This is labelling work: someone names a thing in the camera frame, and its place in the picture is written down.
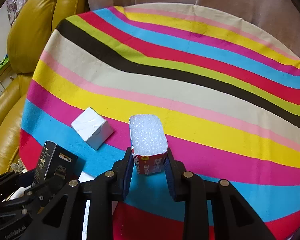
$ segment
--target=white cube box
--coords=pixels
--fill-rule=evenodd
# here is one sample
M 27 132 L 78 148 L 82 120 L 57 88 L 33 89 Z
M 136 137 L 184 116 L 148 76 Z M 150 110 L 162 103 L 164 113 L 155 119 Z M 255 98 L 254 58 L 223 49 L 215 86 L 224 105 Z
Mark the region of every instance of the white cube box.
M 94 150 L 113 133 L 113 129 L 106 119 L 91 107 L 84 110 L 72 123 L 80 137 Z

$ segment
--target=metal screw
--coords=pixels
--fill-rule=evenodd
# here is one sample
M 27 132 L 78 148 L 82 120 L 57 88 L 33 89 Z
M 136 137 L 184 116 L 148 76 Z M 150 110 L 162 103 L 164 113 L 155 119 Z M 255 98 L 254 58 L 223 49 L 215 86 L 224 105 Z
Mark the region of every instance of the metal screw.
M 77 186 L 77 185 L 78 185 L 78 181 L 75 180 L 75 179 L 73 179 L 73 180 L 71 180 L 71 181 L 69 182 L 69 186 L 70 186 L 70 187 L 75 187 L 75 186 Z
M 229 181 L 227 181 L 226 179 L 222 179 L 222 180 L 220 180 L 220 185 L 227 187 L 227 186 L 229 186 Z
M 23 216 L 25 216 L 26 214 L 28 213 L 28 211 L 24 208 L 23 210 L 21 210 L 21 214 L 23 215 Z
M 108 177 L 108 178 L 113 177 L 114 176 L 114 171 L 106 171 L 105 176 Z
M 191 178 L 193 176 L 193 173 L 191 171 L 185 171 L 183 173 L 183 176 L 185 176 L 186 178 Z

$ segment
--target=yellow leather chair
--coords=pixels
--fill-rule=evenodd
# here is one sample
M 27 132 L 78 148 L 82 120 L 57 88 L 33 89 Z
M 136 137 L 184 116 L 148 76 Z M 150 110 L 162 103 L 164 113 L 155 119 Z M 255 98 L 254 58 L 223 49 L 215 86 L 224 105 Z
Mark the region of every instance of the yellow leather chair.
M 7 52 L 18 76 L 0 96 L 0 174 L 18 161 L 26 93 L 44 46 L 62 19 L 88 10 L 87 0 L 29 0 L 12 25 Z

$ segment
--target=box filled with white foam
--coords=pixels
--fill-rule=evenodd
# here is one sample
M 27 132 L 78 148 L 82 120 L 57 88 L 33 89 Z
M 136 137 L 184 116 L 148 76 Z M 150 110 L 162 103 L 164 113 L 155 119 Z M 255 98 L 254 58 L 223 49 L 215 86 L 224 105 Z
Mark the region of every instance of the box filled with white foam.
M 80 137 L 94 150 L 113 133 L 113 129 L 106 119 L 91 107 L 84 110 L 72 123 Z
M 152 114 L 133 115 L 129 119 L 129 127 L 138 174 L 161 171 L 168 143 L 160 119 Z

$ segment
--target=striped tablecloth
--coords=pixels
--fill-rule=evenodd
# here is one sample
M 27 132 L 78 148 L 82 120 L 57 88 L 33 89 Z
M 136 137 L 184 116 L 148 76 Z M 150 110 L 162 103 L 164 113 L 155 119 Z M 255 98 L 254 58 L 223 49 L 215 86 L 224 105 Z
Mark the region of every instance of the striped tablecloth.
M 115 133 L 94 151 L 70 127 L 91 106 Z M 300 59 L 258 27 L 184 4 L 112 7 L 62 21 L 27 95 L 20 156 L 45 140 L 97 176 L 130 146 L 129 117 L 155 114 L 175 159 L 229 179 L 278 240 L 300 225 Z M 210 212 L 211 238 L 213 221 Z M 184 203 L 164 173 L 138 176 L 114 213 L 115 240 L 181 239 Z

